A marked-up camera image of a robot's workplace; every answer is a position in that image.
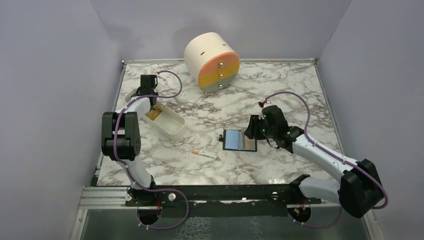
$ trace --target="white marble tabletop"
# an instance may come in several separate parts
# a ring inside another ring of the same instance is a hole
[[[293,91],[303,96],[311,109],[308,133],[333,150],[340,151],[333,123],[312,63],[243,62],[238,76],[227,88],[204,95],[188,73],[183,62],[128,64],[116,108],[122,108],[125,97],[140,85],[140,75],[169,70],[181,77],[182,93],[175,99],[158,99],[186,120],[184,136],[171,141],[145,121],[139,121],[141,158],[158,185],[234,185],[284,184],[301,174],[331,180],[325,171],[308,160],[284,149],[271,148],[258,141],[257,152],[223,150],[219,134],[224,129],[245,130],[252,114],[259,114],[257,102],[278,91]],[[164,84],[160,93],[177,92],[178,81],[168,73],[158,78]],[[304,127],[307,112],[295,96],[280,94],[271,98],[290,126]],[[191,153],[203,151],[219,160]],[[124,170],[104,157],[98,186],[129,185]]]

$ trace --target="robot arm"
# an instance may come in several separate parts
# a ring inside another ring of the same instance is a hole
[[[322,144],[317,147],[317,141],[310,135],[306,136],[303,129],[288,125],[282,110],[276,105],[263,108],[260,115],[251,115],[244,134],[249,139],[274,140],[278,148],[284,148],[313,162],[337,181],[302,175],[291,186],[297,188],[299,194],[306,198],[320,198],[340,204],[350,215],[361,218],[384,197],[369,177],[352,167],[357,166],[381,184],[376,167],[371,161],[357,161]]]
[[[128,178],[132,176],[137,182],[145,188],[152,188],[155,186],[153,176],[147,172],[143,161],[141,160],[141,137],[139,129],[139,116],[147,114],[156,105],[155,97],[146,97],[139,100],[135,98],[144,95],[158,95],[156,87],[158,86],[158,79],[156,75],[141,75],[140,87],[131,96],[130,101],[134,101],[129,107],[123,107],[115,112],[105,112],[102,117],[101,124],[101,150],[105,156],[109,156],[113,161],[116,161],[125,171]],[[117,161],[114,156],[114,132],[117,122],[118,114],[125,109],[122,114],[123,120],[119,123],[119,130],[124,131],[118,134],[116,147],[120,161]],[[135,183],[131,183],[133,189],[141,189]]]

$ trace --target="screw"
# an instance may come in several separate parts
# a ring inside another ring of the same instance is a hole
[[[133,199],[133,197],[131,197],[131,195],[129,195],[128,193],[125,195],[125,201],[129,202]]]
[[[274,191],[274,192],[271,194],[271,197],[272,197],[272,199],[277,200],[277,198],[278,198],[278,193],[277,193],[276,191]]]
[[[177,196],[175,195],[175,193],[170,193],[169,195],[168,195],[168,199],[172,202],[172,201],[174,201],[175,200],[175,198],[177,198]]]

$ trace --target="cylindrical storage container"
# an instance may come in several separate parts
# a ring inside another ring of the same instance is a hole
[[[184,62],[191,76],[205,93],[230,84],[240,68],[240,58],[216,32],[191,40],[184,51]]]

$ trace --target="lavender wall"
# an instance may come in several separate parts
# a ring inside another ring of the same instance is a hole
[[[88,0],[0,1],[0,239],[69,239],[120,65]]]
[[[352,0],[318,67],[348,156],[373,161],[386,240],[424,239],[424,2]]]
[[[318,58],[350,0],[91,0],[125,60],[183,58],[217,32],[241,58]]]

